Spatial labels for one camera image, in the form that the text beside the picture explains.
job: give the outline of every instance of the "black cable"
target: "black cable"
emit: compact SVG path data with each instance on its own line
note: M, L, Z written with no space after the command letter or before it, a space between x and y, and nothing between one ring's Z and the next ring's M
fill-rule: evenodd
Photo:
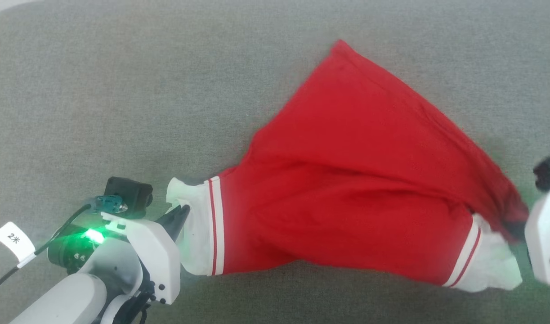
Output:
M91 208L91 205L84 205L83 207L79 208L78 211L75 212L75 214L71 215L71 217L69 217L69 219L67 219L67 221L63 224L63 226L59 227L59 229L55 232L55 234L53 234L53 236L51 237L50 240L48 240L45 244L43 244L43 246L41 246L40 248L38 248L36 251L35 251L35 255L38 256L39 254L41 254L41 252L43 252L44 250L46 250L48 247L49 247L49 244L51 244L51 242L53 242L53 240L55 240L57 237L59 237L61 235L61 233L63 233L63 230L65 230L65 228L67 228L67 226L69 226L71 223L73 223L73 221L79 216L81 215L84 211L86 211L87 209ZM9 270L7 273L5 273L5 275L3 275L3 277L1 277L0 279L0 285L2 285L7 279L9 279L10 276L12 276L14 273L16 273L17 271L19 270L19 268L17 266L15 266L13 269Z
M3 277L0 279L0 285L4 283L7 279L9 279L10 276L12 276L14 273L19 271L19 268L17 266L13 267L13 269L9 270Z
M147 321L147 308L149 308L151 305L145 305L143 309L141 309L141 320L139 321L139 324L145 324L145 321Z

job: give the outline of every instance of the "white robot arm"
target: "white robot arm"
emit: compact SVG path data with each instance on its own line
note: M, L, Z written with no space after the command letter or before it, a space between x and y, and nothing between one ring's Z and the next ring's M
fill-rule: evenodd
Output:
M525 239L535 278L550 285L550 191L534 204L525 226Z
M170 234L179 233L187 214L188 207L178 207L164 216L174 218L166 224L174 230L168 233L153 221L101 213L106 232L115 235L100 242L79 271L55 285L11 324L130 324L149 302L172 304L180 291L181 263ZM73 244L83 236L67 236L58 244ZM84 256L81 252L78 259Z

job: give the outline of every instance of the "green led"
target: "green led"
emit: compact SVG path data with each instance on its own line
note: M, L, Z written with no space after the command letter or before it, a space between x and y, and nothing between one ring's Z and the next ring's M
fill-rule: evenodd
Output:
M88 238L89 240L92 240L96 244L102 244L105 242L105 238L103 237L103 234L99 233L98 231L94 229L89 229L83 234L84 238Z

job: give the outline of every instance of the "clothing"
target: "clothing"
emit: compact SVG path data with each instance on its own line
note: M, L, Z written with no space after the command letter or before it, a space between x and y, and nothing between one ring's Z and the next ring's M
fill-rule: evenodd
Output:
M521 281L503 224L528 210L511 181L443 113L343 41L238 166L199 186L174 179L167 200L191 205L178 242L197 275L307 260L467 291ZM505 269L505 283L485 282L485 271Z

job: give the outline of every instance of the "gray couch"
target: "gray couch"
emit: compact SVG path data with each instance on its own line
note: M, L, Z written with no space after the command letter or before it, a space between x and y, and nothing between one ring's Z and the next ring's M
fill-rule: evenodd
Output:
M42 244L111 175L154 187L233 166L338 38L437 105L532 203L550 154L550 0L47 0L0 13L0 226ZM469 294L303 262L184 273L147 323L543 323L550 288ZM16 261L0 244L0 275ZM0 288L6 324L65 275Z

